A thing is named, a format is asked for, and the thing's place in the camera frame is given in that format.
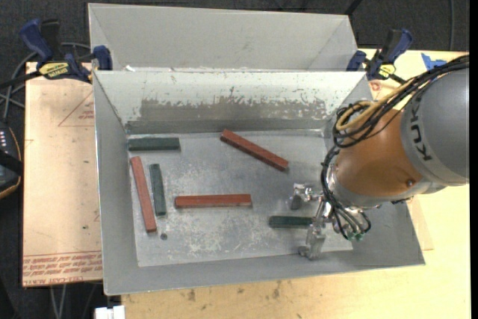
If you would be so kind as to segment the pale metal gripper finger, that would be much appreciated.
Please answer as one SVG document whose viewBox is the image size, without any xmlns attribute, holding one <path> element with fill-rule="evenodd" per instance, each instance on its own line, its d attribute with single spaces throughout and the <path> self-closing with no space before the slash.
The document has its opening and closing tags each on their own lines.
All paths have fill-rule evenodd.
<svg viewBox="0 0 478 319">
<path fill-rule="evenodd" d="M 313 185 L 307 183 L 294 183 L 290 202 L 290 209 L 299 209 L 303 203 L 318 201 L 320 192 Z"/>
<path fill-rule="evenodd" d="M 307 231 L 305 245 L 298 248 L 298 253 L 310 261 L 318 260 L 323 244 L 325 242 L 325 235 L 321 228 L 310 226 Z"/>
</svg>

